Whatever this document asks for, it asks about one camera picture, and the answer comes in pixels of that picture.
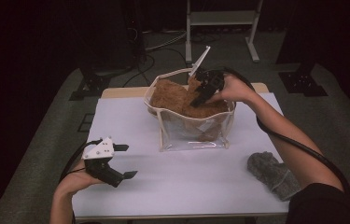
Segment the hand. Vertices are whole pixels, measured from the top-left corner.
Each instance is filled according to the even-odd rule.
[[[73,173],[68,174],[61,181],[59,186],[56,188],[55,193],[62,195],[74,195],[79,190],[85,189],[90,185],[103,183],[101,180],[87,174],[83,168],[85,168],[84,160],[80,160],[79,163],[74,167]]]
[[[224,75],[224,88],[222,91],[214,94],[207,103],[212,103],[218,100],[227,100],[233,102],[247,102],[253,94],[256,94],[242,80],[235,75]]]

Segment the person's arm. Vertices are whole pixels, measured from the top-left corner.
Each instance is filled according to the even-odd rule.
[[[321,153],[317,145],[298,127],[279,114],[261,96],[251,90],[243,81],[233,75],[225,76],[223,91],[215,94],[208,102],[228,100],[243,102],[259,117],[269,129],[296,140],[314,151]],[[331,185],[343,191],[339,178],[324,164],[289,143],[270,136],[276,150],[288,169],[296,176],[302,188],[312,183]]]
[[[74,172],[68,174],[56,188],[50,210],[50,224],[72,223],[73,195],[90,185],[103,183],[87,174],[85,170],[80,170],[84,167],[84,161],[81,160],[73,169]]]

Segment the clear plastic container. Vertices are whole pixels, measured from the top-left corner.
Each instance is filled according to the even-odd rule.
[[[227,102],[228,111],[205,119],[188,118],[169,109],[157,108],[150,104],[158,80],[176,75],[184,76],[184,73],[190,71],[191,68],[186,68],[157,76],[145,93],[147,111],[160,123],[161,151],[229,148],[230,142],[227,136],[233,123],[236,103]]]

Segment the person's right hand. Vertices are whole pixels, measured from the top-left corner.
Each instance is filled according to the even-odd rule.
[[[250,101],[252,96],[256,94],[250,87],[248,87],[241,79],[232,74],[224,75],[224,88],[217,92],[210,98],[207,103],[212,103],[218,100],[226,100],[233,102]]]

